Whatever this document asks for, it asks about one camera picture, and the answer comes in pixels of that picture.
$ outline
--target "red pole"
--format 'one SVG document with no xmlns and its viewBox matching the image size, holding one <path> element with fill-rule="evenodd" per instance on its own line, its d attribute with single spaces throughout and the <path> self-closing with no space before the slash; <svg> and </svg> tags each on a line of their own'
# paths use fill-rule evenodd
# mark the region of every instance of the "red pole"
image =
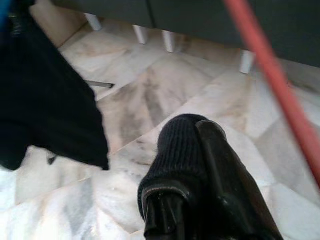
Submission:
<svg viewBox="0 0 320 240">
<path fill-rule="evenodd" d="M 255 53 L 256 61 L 273 90 L 291 130 L 320 188 L 320 141 L 297 99 L 287 86 L 287 77 L 246 0 L 224 0 L 243 41 Z"/>
</svg>

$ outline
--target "black cloth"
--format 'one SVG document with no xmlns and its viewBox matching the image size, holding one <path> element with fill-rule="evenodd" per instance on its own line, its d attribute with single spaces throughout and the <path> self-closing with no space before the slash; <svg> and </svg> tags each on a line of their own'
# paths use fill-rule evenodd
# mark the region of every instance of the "black cloth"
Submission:
<svg viewBox="0 0 320 240">
<path fill-rule="evenodd" d="M 0 35 L 0 164 L 16 170 L 34 145 L 108 170 L 94 92 L 21 6 Z"/>
</svg>

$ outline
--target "white marble tile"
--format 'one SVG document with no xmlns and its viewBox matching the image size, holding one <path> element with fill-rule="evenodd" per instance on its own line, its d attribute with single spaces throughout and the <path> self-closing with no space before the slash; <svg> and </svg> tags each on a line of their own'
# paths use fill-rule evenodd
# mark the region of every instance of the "white marble tile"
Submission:
<svg viewBox="0 0 320 240">
<path fill-rule="evenodd" d="M 283 119 L 272 125 L 259 138 L 256 146 L 280 183 L 320 206 L 319 189 Z"/>
<path fill-rule="evenodd" d="M 144 229 L 140 217 L 138 184 L 123 170 L 97 171 L 93 176 L 97 207 L 129 234 Z"/>
<path fill-rule="evenodd" d="M 320 68 L 305 64 L 280 60 L 288 80 L 295 86 L 320 94 Z"/>
<path fill-rule="evenodd" d="M 238 66 L 241 49 L 212 41 L 186 36 L 182 42 L 182 53 L 209 60 L 216 64 Z"/>
<path fill-rule="evenodd" d="M 308 99 L 305 98 L 305 96 L 306 94 L 304 94 L 303 96 L 298 95 L 299 103 L 301 104 L 303 111 L 309 121 L 320 127 L 320 96 L 317 96 L 316 99 Z"/>
<path fill-rule="evenodd" d="M 130 235 L 130 240 L 145 240 L 144 233 L 145 233 L 144 230 L 132 233 Z"/>
<path fill-rule="evenodd" d="M 0 167 L 0 212 L 15 205 L 17 172 Z"/>
<path fill-rule="evenodd" d="M 83 37 L 62 54 L 85 80 L 92 80 L 130 47 L 125 39 L 98 31 Z"/>
<path fill-rule="evenodd" d="M 128 240 L 130 238 L 129 234 L 111 216 L 99 208 L 97 209 L 97 222 L 99 239 Z"/>
<path fill-rule="evenodd" d="M 320 239 L 320 209 L 283 184 L 270 187 L 266 203 L 280 232 L 294 240 Z"/>
<path fill-rule="evenodd" d="M 104 69 L 91 79 L 91 81 L 115 84 L 112 89 L 97 92 L 97 100 L 137 80 L 143 71 L 166 54 L 164 51 L 141 44 L 132 46 L 123 55 L 105 64 Z"/>
<path fill-rule="evenodd" d="M 93 203 L 87 179 L 12 208 L 1 226 L 7 239 L 98 239 Z"/>
<path fill-rule="evenodd" d="M 219 124 L 244 131 L 252 84 L 253 80 L 249 76 L 229 69 L 163 121 L 161 126 L 180 114 L 199 114 Z"/>
<path fill-rule="evenodd" d="M 58 157 L 49 165 L 47 157 L 46 150 L 29 148 L 22 166 L 16 171 L 16 204 L 87 179 L 94 168 L 64 157 Z"/>
<path fill-rule="evenodd" d="M 281 117 L 282 112 L 262 73 L 252 71 L 250 76 L 253 82 L 247 100 L 245 132 L 257 139 Z"/>
<path fill-rule="evenodd" d="M 111 153 L 152 130 L 213 79 L 167 54 L 136 81 L 100 100 Z"/>
</svg>

